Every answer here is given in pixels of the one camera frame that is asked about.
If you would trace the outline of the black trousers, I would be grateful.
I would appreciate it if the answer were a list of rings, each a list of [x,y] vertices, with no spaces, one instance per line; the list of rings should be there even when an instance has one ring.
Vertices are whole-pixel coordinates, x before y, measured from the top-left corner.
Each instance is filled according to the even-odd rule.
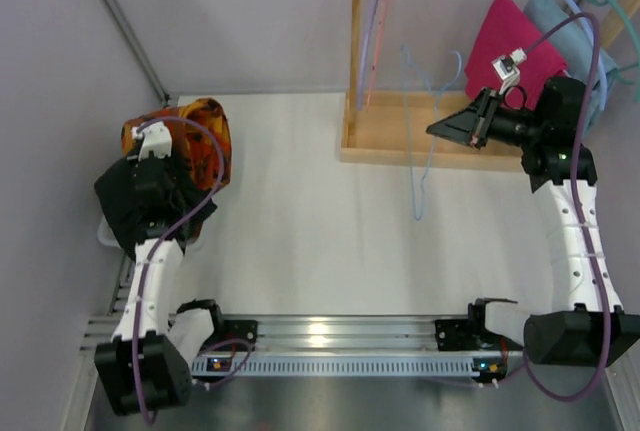
[[[103,215],[110,223],[136,219],[133,216],[135,210],[127,158],[117,160],[94,184]],[[217,205],[209,197],[209,191],[199,190],[191,176],[188,183],[188,197],[191,210],[185,216],[188,216],[189,220],[199,218],[204,223],[217,210]]]

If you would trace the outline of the magenta trousers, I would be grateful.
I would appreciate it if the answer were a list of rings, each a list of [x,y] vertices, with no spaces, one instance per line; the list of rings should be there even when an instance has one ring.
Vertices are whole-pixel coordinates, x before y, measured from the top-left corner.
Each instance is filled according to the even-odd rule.
[[[504,81],[494,64],[506,60],[519,72],[520,91],[507,96],[510,107],[535,107],[545,82],[563,76],[568,64],[512,0],[494,0],[485,16],[465,67],[465,93],[474,99],[484,88],[501,89]]]

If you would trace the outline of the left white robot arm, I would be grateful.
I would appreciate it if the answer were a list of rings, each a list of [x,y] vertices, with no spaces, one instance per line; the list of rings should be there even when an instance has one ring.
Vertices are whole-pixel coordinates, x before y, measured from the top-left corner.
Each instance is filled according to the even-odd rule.
[[[95,182],[104,218],[134,264],[119,324],[94,363],[118,416],[183,406],[195,347],[169,335],[171,296],[187,246],[217,210],[214,188],[199,189],[181,157],[120,158]]]

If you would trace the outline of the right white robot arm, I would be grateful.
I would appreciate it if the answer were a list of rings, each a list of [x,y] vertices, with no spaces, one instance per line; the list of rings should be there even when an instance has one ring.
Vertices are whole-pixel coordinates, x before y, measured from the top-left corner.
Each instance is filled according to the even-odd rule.
[[[639,340],[639,317],[625,312],[600,239],[597,172],[586,147],[573,162],[585,85],[546,81],[534,109],[511,109],[485,88],[464,109],[429,125],[427,134],[480,149],[491,140],[517,147],[542,215],[552,269],[552,305],[529,311],[485,299],[484,327],[521,345],[535,364],[595,367],[604,349],[613,364]]]

